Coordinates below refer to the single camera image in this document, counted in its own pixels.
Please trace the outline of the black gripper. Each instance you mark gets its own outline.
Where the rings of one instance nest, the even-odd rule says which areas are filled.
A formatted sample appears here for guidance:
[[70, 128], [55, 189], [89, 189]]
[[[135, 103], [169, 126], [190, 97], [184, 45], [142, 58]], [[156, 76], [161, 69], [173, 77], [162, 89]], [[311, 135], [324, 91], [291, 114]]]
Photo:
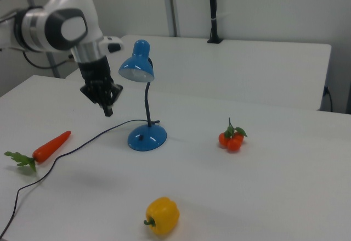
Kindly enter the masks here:
[[107, 56], [89, 63], [78, 63], [78, 67], [84, 79], [81, 92], [93, 103], [101, 104], [105, 116], [109, 117], [123, 87], [114, 83]]

